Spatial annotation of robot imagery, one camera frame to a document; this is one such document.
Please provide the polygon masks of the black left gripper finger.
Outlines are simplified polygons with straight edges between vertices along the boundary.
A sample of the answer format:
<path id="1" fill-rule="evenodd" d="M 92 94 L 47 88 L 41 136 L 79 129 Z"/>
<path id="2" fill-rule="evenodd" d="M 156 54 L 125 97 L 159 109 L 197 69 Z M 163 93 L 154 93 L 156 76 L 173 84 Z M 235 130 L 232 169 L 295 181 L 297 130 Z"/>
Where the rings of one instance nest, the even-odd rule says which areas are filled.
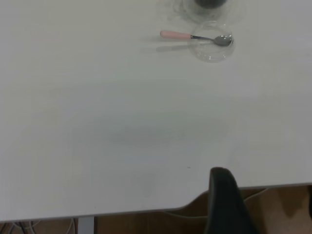
<path id="1" fill-rule="evenodd" d="M 226 168 L 210 170 L 205 234 L 252 234 L 254 223 L 233 174 Z"/>

